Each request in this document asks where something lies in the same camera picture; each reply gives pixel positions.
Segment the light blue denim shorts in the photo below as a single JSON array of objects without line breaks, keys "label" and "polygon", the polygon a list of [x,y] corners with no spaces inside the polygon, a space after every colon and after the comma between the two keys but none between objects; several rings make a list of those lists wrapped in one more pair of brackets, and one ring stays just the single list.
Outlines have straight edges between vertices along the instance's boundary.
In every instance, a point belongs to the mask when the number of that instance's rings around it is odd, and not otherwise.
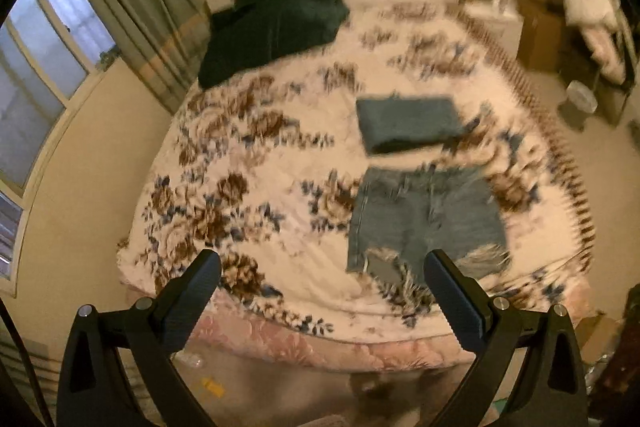
[{"label": "light blue denim shorts", "polygon": [[506,227],[480,169],[369,168],[349,223],[346,270],[418,300],[430,251],[445,251],[477,280],[510,268]]}]

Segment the yellow object on floor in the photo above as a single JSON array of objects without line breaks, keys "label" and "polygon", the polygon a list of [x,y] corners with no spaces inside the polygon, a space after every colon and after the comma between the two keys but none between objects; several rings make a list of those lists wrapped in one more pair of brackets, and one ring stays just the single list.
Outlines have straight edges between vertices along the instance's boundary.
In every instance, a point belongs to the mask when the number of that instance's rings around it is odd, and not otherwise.
[{"label": "yellow object on floor", "polygon": [[226,389],[224,389],[224,386],[222,384],[217,383],[209,377],[202,378],[201,384],[208,392],[210,392],[218,399],[222,398],[226,393]]}]

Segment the floral bed blanket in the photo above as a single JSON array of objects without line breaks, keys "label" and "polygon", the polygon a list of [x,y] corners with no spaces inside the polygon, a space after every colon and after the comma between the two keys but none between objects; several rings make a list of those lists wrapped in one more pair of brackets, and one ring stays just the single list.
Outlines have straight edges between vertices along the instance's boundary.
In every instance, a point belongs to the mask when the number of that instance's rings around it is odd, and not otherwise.
[{"label": "floral bed blanket", "polygon": [[[358,98],[451,98],[465,134],[368,155]],[[477,168],[506,227],[510,268],[478,280],[522,308],[563,301],[591,260],[586,189],[524,69],[479,22],[439,4],[353,10],[327,46],[193,87],[171,121],[116,262],[157,294],[204,248],[244,310],[345,343],[447,335],[433,297],[387,294],[346,270],[349,223],[371,167]]]}]

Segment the white nightstand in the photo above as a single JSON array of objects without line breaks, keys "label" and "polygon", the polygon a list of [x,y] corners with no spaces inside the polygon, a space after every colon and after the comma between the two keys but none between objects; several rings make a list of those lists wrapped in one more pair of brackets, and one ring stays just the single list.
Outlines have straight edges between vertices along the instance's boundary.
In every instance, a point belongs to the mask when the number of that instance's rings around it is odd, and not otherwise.
[{"label": "white nightstand", "polygon": [[524,18],[513,0],[465,0],[463,12],[481,22],[512,57],[518,56]]}]

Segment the dark green blanket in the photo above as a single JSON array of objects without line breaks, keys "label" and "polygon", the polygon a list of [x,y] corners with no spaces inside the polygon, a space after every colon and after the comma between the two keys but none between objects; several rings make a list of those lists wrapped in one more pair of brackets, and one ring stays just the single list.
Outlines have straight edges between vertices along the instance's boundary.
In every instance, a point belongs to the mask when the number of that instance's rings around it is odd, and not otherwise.
[{"label": "dark green blanket", "polygon": [[210,89],[238,72],[326,46],[347,17],[344,0],[234,0],[209,17],[198,84]]}]

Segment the folded dark blue pants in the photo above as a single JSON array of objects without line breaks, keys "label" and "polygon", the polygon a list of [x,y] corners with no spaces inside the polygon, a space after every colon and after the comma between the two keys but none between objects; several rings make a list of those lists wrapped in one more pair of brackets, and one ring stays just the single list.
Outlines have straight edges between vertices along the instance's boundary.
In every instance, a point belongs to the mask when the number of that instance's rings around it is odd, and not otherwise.
[{"label": "folded dark blue pants", "polygon": [[368,155],[442,144],[465,134],[451,98],[358,98],[356,113]]}]

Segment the white mesh waste bin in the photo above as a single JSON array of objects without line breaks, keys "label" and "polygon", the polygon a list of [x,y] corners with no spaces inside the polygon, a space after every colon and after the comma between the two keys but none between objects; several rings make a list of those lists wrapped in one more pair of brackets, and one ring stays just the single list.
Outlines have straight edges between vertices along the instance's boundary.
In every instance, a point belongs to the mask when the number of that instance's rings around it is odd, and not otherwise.
[{"label": "white mesh waste bin", "polygon": [[583,132],[588,118],[596,113],[598,101],[594,93],[578,80],[571,81],[565,90],[565,100],[558,106],[558,114],[570,129]]}]

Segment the pink bed skirt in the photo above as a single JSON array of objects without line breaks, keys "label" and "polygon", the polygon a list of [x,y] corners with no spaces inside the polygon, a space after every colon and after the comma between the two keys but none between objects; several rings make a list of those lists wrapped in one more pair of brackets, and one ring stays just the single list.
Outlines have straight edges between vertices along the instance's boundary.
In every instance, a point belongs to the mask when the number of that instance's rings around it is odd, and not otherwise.
[{"label": "pink bed skirt", "polygon": [[191,335],[194,343],[244,358],[340,373],[398,373],[446,369],[474,360],[453,335],[399,343],[341,343],[302,334],[244,310],[215,293]]}]

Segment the brown cardboard box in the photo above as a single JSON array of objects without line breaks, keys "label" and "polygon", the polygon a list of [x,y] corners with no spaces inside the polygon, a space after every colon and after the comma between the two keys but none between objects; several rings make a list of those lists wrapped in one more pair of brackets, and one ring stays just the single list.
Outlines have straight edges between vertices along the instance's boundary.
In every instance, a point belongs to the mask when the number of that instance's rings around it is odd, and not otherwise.
[{"label": "brown cardboard box", "polygon": [[556,72],[564,37],[564,16],[547,0],[515,0],[523,17],[518,60],[534,72]]}]

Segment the window with white frame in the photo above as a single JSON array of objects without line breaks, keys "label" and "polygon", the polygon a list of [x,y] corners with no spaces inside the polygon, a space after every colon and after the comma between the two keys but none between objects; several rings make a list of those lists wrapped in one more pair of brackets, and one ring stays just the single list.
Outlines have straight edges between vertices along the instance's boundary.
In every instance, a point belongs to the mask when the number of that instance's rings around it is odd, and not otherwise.
[{"label": "window with white frame", "polygon": [[118,57],[89,0],[16,0],[1,25],[1,290],[15,296],[22,245],[54,150]]}]

